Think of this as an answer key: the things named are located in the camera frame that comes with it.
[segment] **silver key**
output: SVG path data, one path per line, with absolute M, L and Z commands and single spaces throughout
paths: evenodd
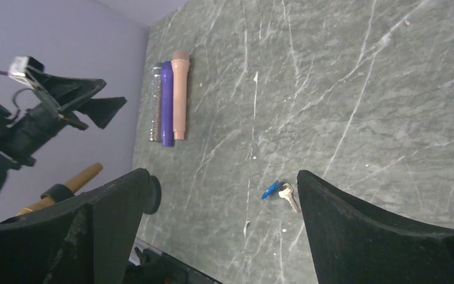
M 297 205 L 295 199 L 293 198 L 293 187 L 289 183 L 284 183 L 282 187 L 283 190 L 278 192 L 279 197 L 288 200 L 293 210 L 295 210 L 295 212 L 297 213 L 300 213 L 300 208 Z

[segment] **grey marble surface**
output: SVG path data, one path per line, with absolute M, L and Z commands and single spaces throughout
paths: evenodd
M 187 140 L 167 149 L 150 68 L 177 49 Z M 145 71 L 134 166 L 163 202 L 138 236 L 218 280 L 317 282 L 301 215 L 260 198 L 300 169 L 454 228 L 454 1 L 191 0 L 151 27 Z

